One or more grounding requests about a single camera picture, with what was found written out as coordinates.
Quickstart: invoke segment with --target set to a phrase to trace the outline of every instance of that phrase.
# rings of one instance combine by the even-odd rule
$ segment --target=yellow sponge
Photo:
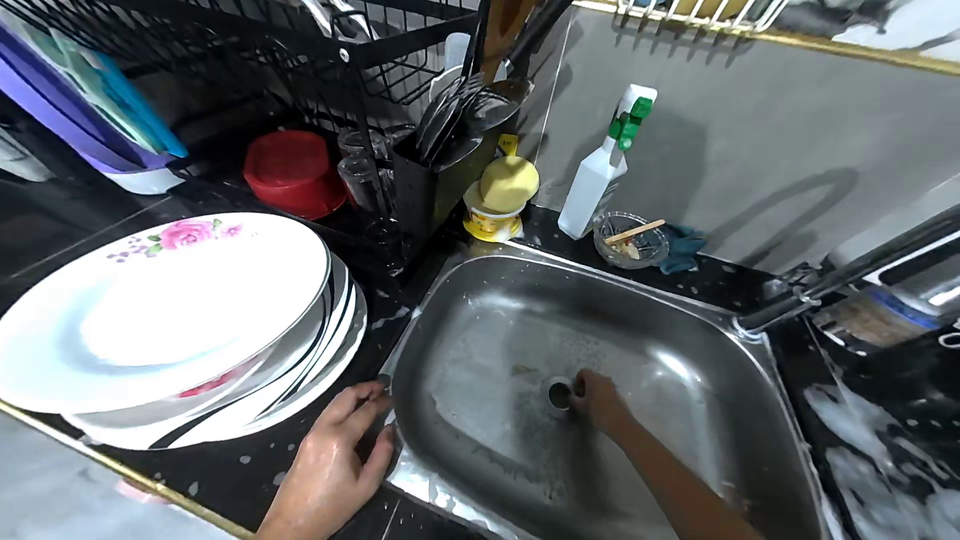
[[[499,212],[512,212],[526,203],[540,188],[540,173],[530,161],[518,156],[494,160],[480,178],[483,206]]]

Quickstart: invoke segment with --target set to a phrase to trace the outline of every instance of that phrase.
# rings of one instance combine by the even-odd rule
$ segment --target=wire shelf
[[[707,32],[758,33],[790,0],[576,0],[575,5],[643,20],[674,21]]]
[[[376,31],[377,39],[358,42],[325,35],[298,0],[0,0],[0,6],[42,31],[56,29],[111,55],[128,73],[169,71],[333,132],[419,118],[430,81],[443,71],[441,43],[450,33],[472,32],[479,20],[463,0],[330,7],[334,25],[360,17]]]

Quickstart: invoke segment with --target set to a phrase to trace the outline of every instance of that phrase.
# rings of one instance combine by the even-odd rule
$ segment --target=red container
[[[286,131],[264,135],[247,149],[243,176],[264,203],[314,220],[337,209],[347,190],[330,166],[323,137]]]

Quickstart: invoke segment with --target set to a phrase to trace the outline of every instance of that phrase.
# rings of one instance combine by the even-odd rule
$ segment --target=white wire rack
[[[677,21],[708,32],[763,32],[790,0],[577,0],[574,4],[649,20]]]

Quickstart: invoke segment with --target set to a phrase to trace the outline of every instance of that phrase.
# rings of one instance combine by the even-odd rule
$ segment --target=green spray nozzle
[[[607,135],[616,139],[616,146],[621,151],[626,151],[634,145],[634,137],[640,131],[640,122],[650,114],[653,107],[652,99],[636,98],[634,105],[630,107],[630,112],[624,110],[610,123]]]

